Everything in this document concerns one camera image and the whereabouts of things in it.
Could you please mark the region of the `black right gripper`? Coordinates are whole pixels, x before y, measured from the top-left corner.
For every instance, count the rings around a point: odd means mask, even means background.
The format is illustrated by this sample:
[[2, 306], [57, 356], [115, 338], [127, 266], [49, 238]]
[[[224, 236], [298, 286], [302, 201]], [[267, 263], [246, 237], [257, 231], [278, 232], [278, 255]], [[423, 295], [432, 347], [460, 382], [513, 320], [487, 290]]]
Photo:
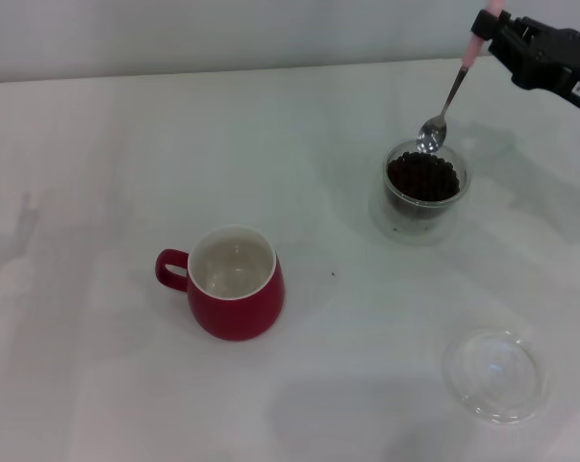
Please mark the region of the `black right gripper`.
[[580, 109], [580, 32], [558, 29], [527, 16], [481, 10], [471, 33], [491, 41], [490, 53], [524, 90], [550, 91]]

